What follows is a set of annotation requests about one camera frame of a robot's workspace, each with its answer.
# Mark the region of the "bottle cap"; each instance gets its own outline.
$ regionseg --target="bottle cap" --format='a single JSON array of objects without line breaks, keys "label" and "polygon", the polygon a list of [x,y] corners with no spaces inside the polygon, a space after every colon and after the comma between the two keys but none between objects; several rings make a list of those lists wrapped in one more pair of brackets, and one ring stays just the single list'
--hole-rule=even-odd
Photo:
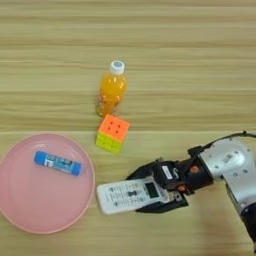
[{"label": "bottle cap", "polygon": [[120,60],[114,60],[110,64],[110,72],[115,75],[121,75],[124,73],[125,64]]}]

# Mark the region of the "remote control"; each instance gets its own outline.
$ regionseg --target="remote control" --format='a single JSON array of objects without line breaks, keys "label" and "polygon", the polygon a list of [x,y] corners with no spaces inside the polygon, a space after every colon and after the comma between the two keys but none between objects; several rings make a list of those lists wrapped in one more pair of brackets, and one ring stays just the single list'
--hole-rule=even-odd
[{"label": "remote control", "polygon": [[169,202],[167,190],[162,189],[153,177],[99,185],[97,195],[105,214],[132,211],[156,202]]}]

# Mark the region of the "wooden table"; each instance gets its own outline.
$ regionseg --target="wooden table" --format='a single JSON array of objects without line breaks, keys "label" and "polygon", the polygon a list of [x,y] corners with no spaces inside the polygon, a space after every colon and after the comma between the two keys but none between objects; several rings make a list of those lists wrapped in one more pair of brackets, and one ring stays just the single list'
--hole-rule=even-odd
[{"label": "wooden table", "polygon": [[[256,132],[254,0],[0,0],[0,154],[54,131],[90,154],[96,183],[234,131]],[[94,145],[99,78],[127,65],[119,156]],[[245,143],[256,151],[253,140]],[[104,216],[96,198],[70,229],[27,234],[0,217],[1,256],[250,255],[224,182],[163,215]]]}]

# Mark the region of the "pink plate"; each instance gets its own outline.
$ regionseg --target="pink plate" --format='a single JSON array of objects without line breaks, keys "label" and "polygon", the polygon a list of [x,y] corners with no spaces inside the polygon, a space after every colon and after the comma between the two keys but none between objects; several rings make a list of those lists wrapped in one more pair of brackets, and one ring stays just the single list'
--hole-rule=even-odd
[{"label": "pink plate", "polygon": [[[80,162],[80,176],[36,165],[38,150]],[[83,215],[94,185],[92,163],[78,144],[60,135],[34,135],[16,144],[0,164],[0,208],[20,229],[50,234],[71,226]]]}]

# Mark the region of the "plastic bottle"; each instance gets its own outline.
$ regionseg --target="plastic bottle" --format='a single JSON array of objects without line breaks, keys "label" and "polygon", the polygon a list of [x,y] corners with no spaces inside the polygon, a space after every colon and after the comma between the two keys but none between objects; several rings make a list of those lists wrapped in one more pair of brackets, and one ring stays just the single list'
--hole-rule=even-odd
[{"label": "plastic bottle", "polygon": [[100,116],[116,112],[127,88],[127,79],[124,75],[125,64],[114,60],[110,64],[110,71],[104,74],[101,80],[97,113]]}]

